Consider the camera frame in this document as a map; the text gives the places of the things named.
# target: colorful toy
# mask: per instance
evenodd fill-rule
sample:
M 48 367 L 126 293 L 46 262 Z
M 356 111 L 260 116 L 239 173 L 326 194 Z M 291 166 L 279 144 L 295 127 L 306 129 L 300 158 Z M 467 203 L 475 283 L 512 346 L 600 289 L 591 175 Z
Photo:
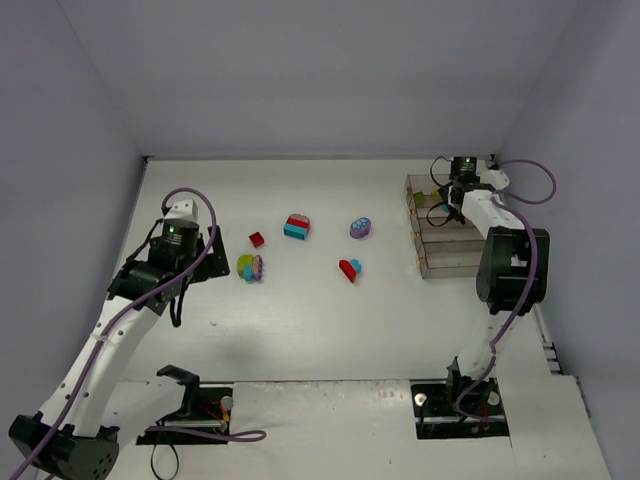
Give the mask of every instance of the colorful toy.
M 352 258 L 351 261 L 340 260 L 338 266 L 351 283 L 354 283 L 356 281 L 356 277 L 360 275 L 360 272 L 362 272 L 362 265 L 360 265 L 360 262 L 355 258 Z
M 260 235 L 260 232 L 249 235 L 249 240 L 251 240 L 254 248 L 264 245 L 264 238 Z
M 309 220 L 309 217 L 299 213 L 290 215 L 287 222 L 284 224 L 284 234 L 289 237 L 299 238 L 300 240 L 307 239 L 310 229 L 311 221 Z
M 369 235 L 371 231 L 371 220 L 367 217 L 362 217 L 351 224 L 349 235 L 351 238 L 364 238 Z
M 251 265 L 253 261 L 253 255 L 241 255 L 238 258 L 238 275 L 244 277 L 244 267 Z
M 264 262 L 260 255 L 241 255 L 238 258 L 238 275 L 247 282 L 262 280 Z

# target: black bracket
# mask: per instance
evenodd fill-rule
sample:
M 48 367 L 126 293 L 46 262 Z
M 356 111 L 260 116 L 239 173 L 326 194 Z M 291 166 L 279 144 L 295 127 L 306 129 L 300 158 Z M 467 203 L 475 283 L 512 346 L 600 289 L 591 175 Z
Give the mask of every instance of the black bracket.
M 518 312 L 528 313 L 534 303 L 544 299 L 547 292 L 547 272 L 549 269 L 549 232 L 534 229 L 538 244 L 538 264 L 531 291 Z M 512 257 L 524 265 L 513 265 Z M 478 275 L 476 292 L 478 298 L 489 305 L 489 313 L 513 311 L 522 295 L 531 264 L 531 245 L 525 230 L 506 227 L 491 227 L 484 244 Z
M 24 457 L 31 454 L 51 428 L 41 419 L 40 412 L 33 417 L 18 415 L 9 429 L 9 437 Z M 101 427 L 95 438 L 76 437 L 72 430 L 67 425 L 57 431 L 31 465 L 63 480 L 108 477 L 120 450 L 118 427 Z
M 167 365 L 158 370 L 158 377 L 169 377 L 183 385 L 184 397 L 180 410 L 175 412 L 178 417 L 188 417 L 200 408 L 200 377 L 180 367 Z

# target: cyan block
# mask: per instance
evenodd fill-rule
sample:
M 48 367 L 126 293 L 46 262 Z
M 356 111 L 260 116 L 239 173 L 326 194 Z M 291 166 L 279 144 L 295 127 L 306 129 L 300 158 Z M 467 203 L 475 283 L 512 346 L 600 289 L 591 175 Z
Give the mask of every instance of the cyan block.
M 360 262 L 357 259 L 352 258 L 349 263 L 351 264 L 353 269 L 356 271 L 356 273 L 360 275 L 360 272 L 362 272 L 362 265 L 360 265 Z
M 295 225 L 290 225 L 286 223 L 284 225 L 284 234 L 290 237 L 299 238 L 300 240 L 307 239 L 307 230 L 301 227 L 296 227 Z

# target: purple toy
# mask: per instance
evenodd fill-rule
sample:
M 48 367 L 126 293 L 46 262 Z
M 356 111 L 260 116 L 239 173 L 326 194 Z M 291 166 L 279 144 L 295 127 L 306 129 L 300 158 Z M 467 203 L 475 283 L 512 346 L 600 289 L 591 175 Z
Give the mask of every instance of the purple toy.
M 371 220 L 366 217 L 359 218 L 351 224 L 349 235 L 351 238 L 364 238 L 371 231 Z

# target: red and cyan block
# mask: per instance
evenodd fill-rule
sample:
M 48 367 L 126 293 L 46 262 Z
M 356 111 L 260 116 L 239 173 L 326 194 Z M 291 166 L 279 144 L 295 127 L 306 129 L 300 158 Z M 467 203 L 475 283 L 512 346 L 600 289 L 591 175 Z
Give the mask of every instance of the red and cyan block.
M 264 245 L 264 238 L 262 237 L 262 235 L 260 235 L 260 232 L 249 235 L 249 240 L 251 240 L 254 248 L 258 248 L 259 246 Z

